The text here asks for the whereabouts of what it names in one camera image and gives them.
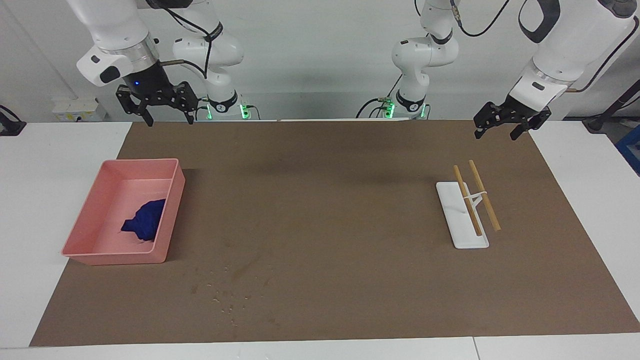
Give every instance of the blue cloth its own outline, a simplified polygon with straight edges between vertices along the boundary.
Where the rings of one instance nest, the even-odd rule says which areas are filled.
[[[136,211],[136,216],[130,220],[124,220],[120,230],[133,231],[140,240],[154,241],[160,224],[160,217],[164,209],[166,199],[150,201]]]

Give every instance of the wooden handle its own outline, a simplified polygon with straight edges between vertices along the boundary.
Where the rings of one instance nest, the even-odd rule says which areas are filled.
[[[474,173],[474,178],[476,179],[476,185],[478,189],[480,189],[481,192],[485,192],[486,190],[484,189],[482,179],[480,179],[480,174],[478,174],[476,163],[474,163],[473,160],[469,160],[469,166],[471,167],[471,171],[473,171]],[[489,214],[489,219],[491,220],[491,225],[493,225],[493,230],[500,231],[502,228],[500,227],[498,218],[495,216],[495,211],[493,210],[493,206],[491,205],[491,200],[489,200],[489,195],[486,192],[482,194],[482,200],[484,202],[486,212]]]
[[[460,174],[460,169],[458,168],[457,165],[453,165],[453,172],[456,174],[456,179],[458,180],[458,186],[460,187],[460,192],[462,193],[462,197],[465,198],[467,213],[469,213],[469,217],[471,218],[471,224],[474,225],[476,236],[482,236],[482,230],[480,230],[480,224],[478,224],[478,219],[476,218],[476,214],[474,213],[474,206],[471,204],[471,199],[468,198],[469,192],[467,191],[467,188],[465,188],[465,183],[462,181],[462,175]]]

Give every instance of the white bracket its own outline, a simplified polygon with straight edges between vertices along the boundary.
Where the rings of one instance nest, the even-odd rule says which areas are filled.
[[[464,185],[467,193],[469,193],[467,184],[464,183]],[[456,249],[485,249],[489,247],[489,240],[486,237],[484,227],[477,212],[477,206],[482,201],[482,194],[486,192],[479,192],[466,197],[472,201],[472,216],[476,217],[480,225],[482,235],[478,236],[467,212],[465,198],[460,192],[458,183],[454,181],[440,182],[436,184],[436,190],[438,190],[442,210],[447,219],[451,239]]]

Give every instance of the pink bin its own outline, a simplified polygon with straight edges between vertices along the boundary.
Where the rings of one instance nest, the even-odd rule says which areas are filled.
[[[103,162],[62,254],[87,265],[162,263],[183,189],[178,159]],[[142,205],[160,199],[166,202],[154,241],[120,230]]]

